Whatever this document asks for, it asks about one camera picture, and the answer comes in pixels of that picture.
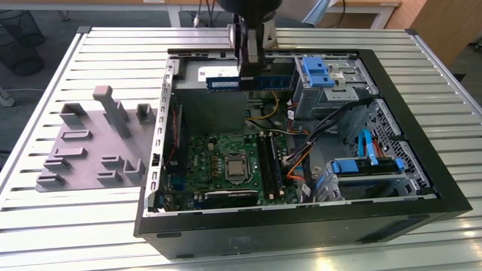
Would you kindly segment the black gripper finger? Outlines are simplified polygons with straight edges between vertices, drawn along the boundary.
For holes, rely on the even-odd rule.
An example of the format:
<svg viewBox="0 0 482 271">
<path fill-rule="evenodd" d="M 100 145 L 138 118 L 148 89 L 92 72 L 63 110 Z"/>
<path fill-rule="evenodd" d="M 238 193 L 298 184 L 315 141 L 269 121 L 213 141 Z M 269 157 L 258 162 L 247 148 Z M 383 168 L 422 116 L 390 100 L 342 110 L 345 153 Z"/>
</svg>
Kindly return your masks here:
<svg viewBox="0 0 482 271">
<path fill-rule="evenodd" d="M 263 70 L 263 26 L 241 25 L 239 88 L 254 90 Z"/>
<path fill-rule="evenodd" d="M 233 28 L 234 28 L 234 54 L 238 59 L 238 72 L 242 74 L 242 33 L 243 33 L 243 22 L 242 17 L 239 15 L 234 15 L 233 20 Z"/>
</svg>

